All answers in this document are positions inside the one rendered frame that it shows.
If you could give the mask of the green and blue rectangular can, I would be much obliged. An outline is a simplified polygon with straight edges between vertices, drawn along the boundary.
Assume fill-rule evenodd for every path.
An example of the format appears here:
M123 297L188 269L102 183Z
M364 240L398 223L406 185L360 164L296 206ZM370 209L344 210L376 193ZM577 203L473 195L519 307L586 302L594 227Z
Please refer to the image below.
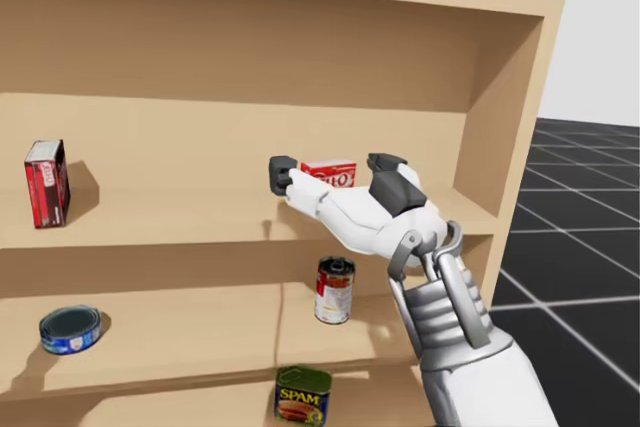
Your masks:
M275 378L274 416L310 427L327 421L332 376L304 365L278 369Z

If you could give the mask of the blue flat can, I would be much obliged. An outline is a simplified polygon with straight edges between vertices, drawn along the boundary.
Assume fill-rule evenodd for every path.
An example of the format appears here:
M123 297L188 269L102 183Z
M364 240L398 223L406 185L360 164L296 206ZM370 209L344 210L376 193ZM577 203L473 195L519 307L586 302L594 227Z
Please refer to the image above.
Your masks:
M102 336L102 314L92 306L56 309L39 322L40 345L53 355L71 355L92 347Z

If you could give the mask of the pale wooden shelf unit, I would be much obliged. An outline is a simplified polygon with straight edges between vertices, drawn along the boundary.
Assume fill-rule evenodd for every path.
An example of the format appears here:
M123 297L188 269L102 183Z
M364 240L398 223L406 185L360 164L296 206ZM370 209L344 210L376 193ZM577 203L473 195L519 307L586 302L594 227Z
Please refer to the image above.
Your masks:
M437 427L387 259L271 192L272 156L404 158L489 313L563 0L0 0L0 427L303 427L279 368L332 378L326 427ZM24 160L62 139L66 225ZM314 314L355 263L350 319ZM92 347L40 345L50 312Z

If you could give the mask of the red and white can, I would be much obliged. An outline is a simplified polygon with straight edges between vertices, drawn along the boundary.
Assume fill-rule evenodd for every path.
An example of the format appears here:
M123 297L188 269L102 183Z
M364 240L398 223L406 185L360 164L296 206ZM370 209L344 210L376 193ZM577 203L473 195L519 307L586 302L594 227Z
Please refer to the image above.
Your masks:
M319 260L316 276L315 317L329 325L347 322L352 312L355 263L345 257Z

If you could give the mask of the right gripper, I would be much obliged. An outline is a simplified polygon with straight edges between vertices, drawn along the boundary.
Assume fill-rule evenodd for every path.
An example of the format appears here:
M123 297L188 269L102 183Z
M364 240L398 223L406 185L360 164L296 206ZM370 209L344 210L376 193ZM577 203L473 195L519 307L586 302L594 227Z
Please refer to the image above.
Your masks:
M271 192L298 212L319 221L344 247L390 259L404 235L415 230L441 246L446 221L426 195L399 170L408 162L387 153L369 153L372 171L366 187L334 188L297 168L289 156L269 159Z

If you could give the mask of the red and white carton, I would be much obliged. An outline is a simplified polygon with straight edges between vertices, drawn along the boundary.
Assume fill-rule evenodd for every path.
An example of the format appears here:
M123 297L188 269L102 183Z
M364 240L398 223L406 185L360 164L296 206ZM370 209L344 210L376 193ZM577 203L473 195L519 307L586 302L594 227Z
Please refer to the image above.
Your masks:
M302 162L300 170L335 188L354 186L357 164L351 160L335 159Z

